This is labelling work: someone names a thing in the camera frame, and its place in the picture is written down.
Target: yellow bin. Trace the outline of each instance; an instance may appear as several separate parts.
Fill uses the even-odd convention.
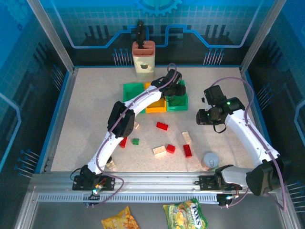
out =
[[[151,83],[145,83],[144,89],[146,90]],[[160,99],[157,102],[154,102],[153,104],[150,104],[148,107],[145,108],[146,113],[157,113],[157,112],[166,112],[166,100]]]

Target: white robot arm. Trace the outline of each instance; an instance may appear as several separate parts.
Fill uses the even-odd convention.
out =
[[[174,70],[168,70],[165,77],[152,81],[147,90],[127,102],[116,102],[110,114],[107,133],[94,157],[80,171],[80,177],[74,178],[74,185],[84,190],[99,185],[99,174],[111,157],[114,149],[130,135],[134,127],[135,117],[147,106],[165,96],[185,95],[185,86],[180,84],[182,75]]]
[[[196,116],[197,124],[230,127],[241,140],[250,155],[255,169],[239,168],[232,165],[216,170],[216,176],[222,184],[238,184],[249,187],[257,196],[280,187],[280,178],[273,163],[273,157],[282,171],[283,178],[288,177],[291,162],[268,144],[245,114],[245,107],[237,98],[227,99],[218,85],[204,91],[202,99],[206,109],[200,109]]]
[[[136,102],[133,103],[134,100],[137,98],[133,98],[127,102],[124,102],[124,105],[128,107],[131,105],[129,108],[130,110],[133,110],[134,112],[134,117],[136,117],[143,109],[145,109],[147,106],[150,104],[158,101],[162,97],[162,92],[159,90],[153,91],[156,89],[156,86],[150,85],[144,92],[142,92],[140,95],[137,97],[140,97],[140,99]],[[104,167],[110,158],[111,154],[113,153],[114,149],[117,147],[117,145],[123,140],[123,137],[116,137],[115,135],[111,135],[109,131],[107,131],[106,136],[101,143],[98,151],[95,153],[94,157],[90,160],[88,163],[88,169],[95,174],[101,173],[100,169],[96,166],[96,157],[99,152],[99,158],[98,162],[102,170],[104,170]]]

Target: toy brick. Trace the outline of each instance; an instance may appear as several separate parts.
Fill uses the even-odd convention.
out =
[[[186,158],[192,157],[192,152],[191,152],[191,148],[189,145],[184,145],[183,149],[184,149],[184,154],[185,154]]]
[[[182,132],[182,136],[183,136],[186,144],[190,144],[192,142],[189,132],[187,132],[187,131]]]
[[[132,144],[134,144],[134,145],[138,145],[139,143],[140,143],[140,140],[138,138],[134,138],[132,140]]]
[[[134,122],[133,128],[134,128],[134,129],[138,129],[139,125],[140,125],[140,124],[138,124],[137,122]]]
[[[170,145],[170,144],[167,145],[167,148],[166,148],[167,152],[173,154],[175,152],[175,150],[176,150],[176,147],[174,147],[173,145]]]
[[[113,160],[111,160],[111,162],[106,164],[106,167],[110,170],[110,171],[117,171],[117,166],[114,163]]]
[[[155,156],[163,155],[164,153],[166,153],[166,148],[165,146],[155,148],[153,149],[153,153]]]
[[[125,137],[121,142],[120,142],[120,147],[125,148],[127,142],[127,138]]]
[[[157,122],[157,127],[162,129],[162,130],[167,130],[168,129],[168,125],[167,124],[160,123],[160,122]]]

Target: wire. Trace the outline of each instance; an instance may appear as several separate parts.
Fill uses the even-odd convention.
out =
[[[72,175],[73,175],[76,171],[78,171],[78,170],[81,170],[81,168],[77,168],[76,170],[74,170],[74,171],[70,174],[70,180],[74,181],[71,177],[72,177]]]
[[[235,189],[236,189],[236,194],[235,194],[235,196],[236,196],[239,194],[239,185],[237,185],[237,184],[233,184],[233,185],[235,186]]]
[[[241,82],[243,82],[244,84],[246,84],[250,91],[251,91],[251,100],[248,104],[248,106],[246,107],[245,111],[244,111],[244,120],[246,122],[246,126],[249,127],[249,129],[251,130],[251,132],[254,134],[254,136],[257,138],[257,140],[262,144],[264,150],[266,151],[266,153],[270,156],[270,158],[272,159],[273,163],[274,163],[274,166],[276,168],[276,171],[277,171],[277,174],[278,174],[278,178],[280,180],[280,186],[281,186],[281,190],[282,190],[282,198],[283,198],[283,206],[280,205],[280,203],[278,201],[276,201],[273,197],[272,199],[276,202],[276,204],[280,207],[280,209],[282,209],[283,211],[286,211],[287,210],[287,200],[286,200],[286,191],[285,191],[285,186],[284,186],[284,180],[283,180],[283,176],[282,176],[282,172],[281,172],[281,169],[278,165],[278,163],[276,162],[276,159],[274,158],[274,156],[272,155],[270,149],[268,148],[268,146],[265,144],[265,142],[260,138],[260,136],[257,134],[257,132],[253,129],[253,127],[249,124],[249,120],[248,120],[248,110],[251,106],[251,104],[253,103],[254,101],[254,91],[253,91],[253,88],[251,87],[251,85],[241,79],[241,78],[237,78],[237,77],[225,77],[225,78],[222,78],[222,79],[219,79],[217,80],[216,82],[214,82],[212,84],[212,86],[215,86],[215,84],[217,84],[218,82],[222,81],[222,80],[227,80],[227,79],[233,79],[233,80],[239,80]]]
[[[121,181],[122,181],[122,184],[121,184],[121,186],[120,186],[112,195],[110,195],[109,197],[107,197],[105,200],[103,200],[102,202],[100,202],[100,203],[98,203],[98,204],[103,204],[103,203],[105,203],[106,201],[108,201],[109,199],[111,199],[115,194],[117,194],[117,193],[123,188],[124,183],[125,183],[124,180],[123,180],[122,178],[117,177],[117,176],[115,176],[115,175],[111,175],[111,174],[109,174],[109,173],[106,173],[106,172],[104,172],[104,170],[100,167],[100,165],[99,165],[99,156],[100,156],[100,154],[101,154],[101,151],[102,151],[104,145],[111,139],[111,137],[113,136],[112,131],[115,129],[115,127],[117,126],[117,124],[118,124],[118,123],[120,122],[120,120],[125,116],[126,112],[129,110],[129,108],[130,108],[132,105],[134,105],[134,104],[135,104],[139,99],[141,99],[143,96],[145,96],[145,95],[147,95],[147,94],[149,94],[149,93],[151,93],[151,92],[159,91],[160,89],[166,87],[167,85],[169,85],[169,84],[175,79],[176,74],[177,74],[177,65],[176,65],[176,64],[170,63],[170,64],[167,66],[167,72],[169,72],[170,67],[171,67],[172,65],[174,66],[175,72],[174,72],[172,78],[169,80],[169,82],[167,82],[166,84],[164,84],[164,85],[161,86],[161,87],[157,87],[157,88],[151,89],[151,90],[149,90],[149,91],[146,91],[146,92],[144,92],[143,94],[140,94],[138,97],[136,97],[136,98],[130,103],[130,105],[122,112],[122,114],[120,115],[120,117],[118,118],[118,120],[114,123],[114,125],[112,126],[112,128],[109,130],[110,135],[109,135],[108,138],[102,143],[101,147],[99,148],[98,153],[97,153],[97,155],[96,155],[96,160],[95,160],[95,163],[96,163],[97,168],[98,168],[104,175],[109,176],[109,177],[112,177],[112,178],[115,178],[115,179],[118,179],[118,180],[121,180]]]
[[[221,209],[223,209],[223,208],[230,208],[230,207],[235,206],[236,204],[239,204],[239,203],[246,197],[246,195],[248,194],[248,192],[249,192],[249,188],[247,188],[246,192],[244,193],[244,196],[241,197],[241,198],[239,199],[239,201],[237,201],[236,203],[233,203],[233,204],[231,204],[231,205],[226,205],[225,207],[220,206],[220,208],[221,208]]]

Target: blue wall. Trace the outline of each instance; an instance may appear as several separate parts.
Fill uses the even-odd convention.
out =
[[[0,68],[33,14],[26,1],[23,4],[19,1],[12,1],[15,4],[6,2],[0,1]]]
[[[156,64],[240,64],[272,3],[273,0],[42,1],[75,65],[121,63],[113,55],[119,49],[130,53],[135,40],[135,29],[130,28],[138,20],[144,21],[148,39],[156,43]],[[211,53],[223,59],[207,64],[204,59],[206,55],[209,59]]]
[[[305,99],[304,12],[304,1],[287,0],[248,69],[273,147],[293,162],[290,182],[302,183],[305,107],[297,108]]]
[[[0,93],[19,107],[22,120],[0,169],[1,228],[13,228],[30,180],[25,176],[31,173],[14,168],[22,167],[19,157],[25,160],[22,149],[40,154],[59,96],[54,76],[66,69],[26,0],[0,1],[0,41]],[[16,124],[15,110],[1,98],[0,160]]]

